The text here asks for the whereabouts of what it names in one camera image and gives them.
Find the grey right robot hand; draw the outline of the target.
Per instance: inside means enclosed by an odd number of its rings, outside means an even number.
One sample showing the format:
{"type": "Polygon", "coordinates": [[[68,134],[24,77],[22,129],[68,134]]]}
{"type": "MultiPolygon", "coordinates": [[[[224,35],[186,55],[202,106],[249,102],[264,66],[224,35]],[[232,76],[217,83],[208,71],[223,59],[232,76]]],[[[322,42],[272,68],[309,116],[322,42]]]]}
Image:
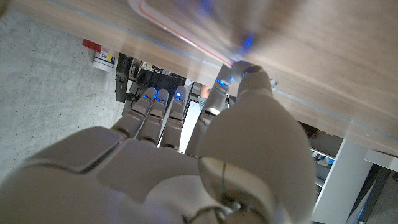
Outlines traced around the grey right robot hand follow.
{"type": "Polygon", "coordinates": [[[27,158],[1,183],[1,222],[310,223],[308,137],[262,67],[222,66],[181,154],[185,103],[150,88],[112,128],[27,158]]]}

